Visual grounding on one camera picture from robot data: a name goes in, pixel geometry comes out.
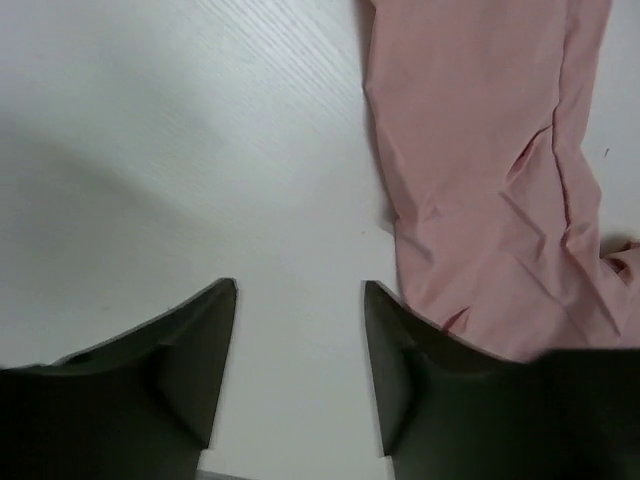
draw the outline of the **dark gray object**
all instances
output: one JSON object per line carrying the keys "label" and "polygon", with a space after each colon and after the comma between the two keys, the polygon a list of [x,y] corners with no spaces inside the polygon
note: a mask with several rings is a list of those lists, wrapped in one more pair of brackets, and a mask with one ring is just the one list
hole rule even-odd
{"label": "dark gray object", "polygon": [[640,352],[494,358],[365,289],[385,455],[396,480],[640,478]]}
{"label": "dark gray object", "polygon": [[233,280],[52,366],[0,372],[3,479],[193,480],[209,445]]}

